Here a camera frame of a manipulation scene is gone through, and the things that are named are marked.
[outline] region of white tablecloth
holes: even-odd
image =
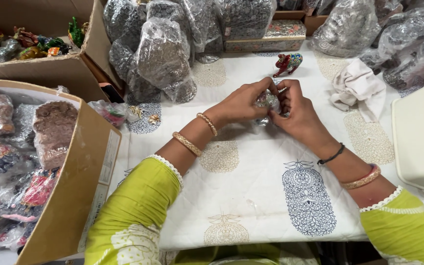
[[[357,109],[344,113],[329,101],[331,80],[348,64],[312,51],[304,43],[303,63],[285,78],[298,79],[330,133],[368,163],[380,165],[395,185],[398,179],[392,146],[392,100],[399,93],[387,87],[380,123],[365,123]],[[144,110],[143,118],[122,129],[110,193],[142,159],[156,152],[196,113],[224,99],[244,83],[272,76],[277,53],[224,54],[219,61],[196,63],[196,97],[174,105],[159,97],[129,103]],[[161,122],[150,124],[157,114]],[[182,250],[206,245],[364,240],[357,205],[334,175],[317,166],[317,157],[273,124],[234,124],[211,142],[184,176],[184,189],[168,210],[160,248]],[[424,201],[424,192],[407,187]]]

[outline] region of left hand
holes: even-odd
[[[270,77],[251,84],[244,84],[219,104],[204,112],[217,129],[229,123],[241,123],[248,120],[264,118],[268,114],[266,107],[255,106],[258,96],[267,89],[278,96],[279,92]]]

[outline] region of white lace trim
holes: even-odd
[[[387,198],[385,198],[384,200],[374,204],[373,206],[369,206],[369,207],[365,207],[365,208],[360,208],[359,212],[368,212],[368,211],[372,211],[372,210],[377,210],[380,209],[384,206],[386,206],[389,202],[393,201],[395,198],[397,198],[397,196],[400,195],[400,193],[402,192],[403,188],[401,186],[397,187],[397,190],[395,190],[390,196],[388,196]]]
[[[160,162],[163,162],[163,164],[165,164],[167,167],[169,167],[174,172],[174,174],[176,174],[176,178],[180,182],[181,189],[184,188],[181,174],[178,172],[178,170],[176,169],[176,167],[174,167],[173,164],[171,164],[168,160],[162,158],[159,155],[151,155],[151,156],[148,156],[147,159],[156,159],[156,160],[158,160]]]

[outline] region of hand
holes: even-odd
[[[284,129],[288,134],[305,144],[314,153],[321,148],[338,142],[330,135],[313,108],[312,101],[304,98],[298,80],[281,81],[278,90],[286,88],[278,95],[282,113],[289,112],[289,117],[280,116],[274,111],[269,116],[274,124]]]
[[[270,77],[259,82],[244,84],[219,104],[204,112],[217,129],[229,123],[240,123],[252,119],[264,118],[268,114],[265,107],[254,105],[258,96],[267,89],[278,95],[278,89]]]

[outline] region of crumpled cloth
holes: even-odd
[[[377,122],[385,103],[385,83],[361,60],[355,59],[343,68],[333,80],[336,92],[330,101],[340,110],[348,111],[358,104],[366,122]]]

